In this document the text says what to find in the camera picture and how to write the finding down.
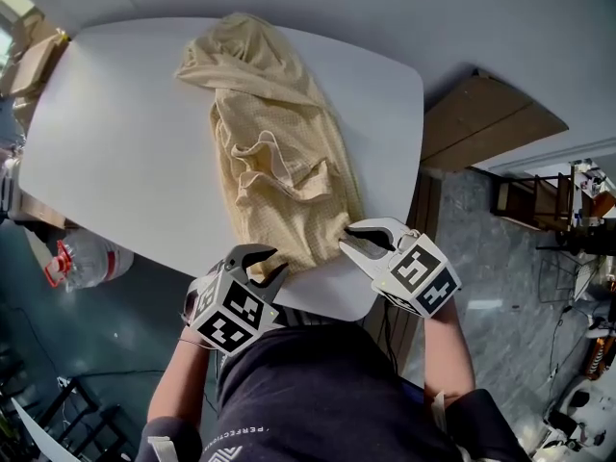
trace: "sleeve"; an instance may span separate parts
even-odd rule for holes
[[[149,422],[141,434],[136,462],[159,462],[152,442],[168,438],[173,442],[177,462],[197,462],[201,456],[201,437],[196,428],[177,418],[158,418]]]
[[[475,390],[459,398],[445,414],[449,436],[473,459],[530,460],[487,390]]]

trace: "gray floor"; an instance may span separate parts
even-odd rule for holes
[[[535,246],[550,235],[489,213],[490,180],[472,172],[449,174],[443,181],[437,245],[451,260],[463,289],[455,296],[475,365],[477,386],[490,391],[526,449],[542,432],[541,414],[576,374],[588,341],[580,339],[586,318],[571,311],[556,330],[550,376],[552,334],[566,303],[541,303],[567,297],[575,265],[566,257]],[[421,327],[404,376],[423,384],[424,337]]]
[[[134,266],[117,280],[73,293],[52,290],[24,230],[10,221],[0,225],[0,337],[24,359],[37,387],[28,393],[30,399],[40,398],[43,405],[58,394],[58,375],[163,370],[183,326],[179,313],[190,282],[187,275],[136,256]],[[49,358],[17,307],[27,314]],[[121,405],[119,424],[135,446],[159,378],[159,373],[136,373],[91,376],[82,382],[102,407]],[[206,390],[214,400],[212,377]],[[72,411],[68,402],[69,419]],[[204,413],[206,434],[215,414],[205,404]]]

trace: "white table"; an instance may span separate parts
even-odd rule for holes
[[[22,189],[151,260],[202,275],[236,244],[209,113],[214,92],[174,78],[184,46],[216,21],[134,20],[68,46],[28,134]],[[339,116],[367,217],[405,220],[422,146],[415,70],[333,39],[281,28]],[[371,309],[346,257],[289,279],[276,303],[345,321]]]

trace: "white strap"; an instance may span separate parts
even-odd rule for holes
[[[168,436],[148,436],[147,443],[154,449],[159,462],[178,462],[175,446]]]
[[[447,433],[447,418],[445,416],[445,392],[439,392],[431,405],[434,423]]]

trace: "black shirt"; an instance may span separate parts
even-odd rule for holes
[[[217,435],[189,423],[149,423],[138,461],[158,458],[148,437],[167,436],[184,461],[528,460],[484,390],[447,409],[444,433],[402,390],[386,356],[358,326],[295,327],[264,335],[229,358],[218,384]]]

